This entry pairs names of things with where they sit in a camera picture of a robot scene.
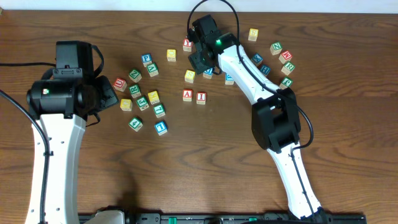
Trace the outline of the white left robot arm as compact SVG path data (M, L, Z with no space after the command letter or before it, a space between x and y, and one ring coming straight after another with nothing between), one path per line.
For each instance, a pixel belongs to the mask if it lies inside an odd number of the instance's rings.
M34 169L26 223L78 223L78 161L89 116L119 103L99 48L78 40L56 43L56 65L27 92L33 119Z

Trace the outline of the red A block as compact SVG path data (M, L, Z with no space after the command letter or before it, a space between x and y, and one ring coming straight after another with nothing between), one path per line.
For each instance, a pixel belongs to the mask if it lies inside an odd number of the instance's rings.
M183 90L183 96L182 96L183 101L192 101L192 97L193 97L193 90L189 89Z

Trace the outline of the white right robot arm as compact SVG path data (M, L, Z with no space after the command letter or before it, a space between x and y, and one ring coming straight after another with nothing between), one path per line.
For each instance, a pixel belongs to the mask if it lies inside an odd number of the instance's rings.
M206 15L187 22L187 37L196 51L189 61L196 72L217 67L231 75L252 109L251 130L258 145L270 155L284 185L290 213L298 222L325 223L322 206L311 188L301 158L300 118L295 93L268 80L247 57L238 34L222 34Z

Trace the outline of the red I block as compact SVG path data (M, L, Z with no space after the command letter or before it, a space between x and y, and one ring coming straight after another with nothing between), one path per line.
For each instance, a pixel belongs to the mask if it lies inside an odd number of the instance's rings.
M199 105L205 105L206 104L206 93L205 92L198 92L197 93L196 103L199 104Z

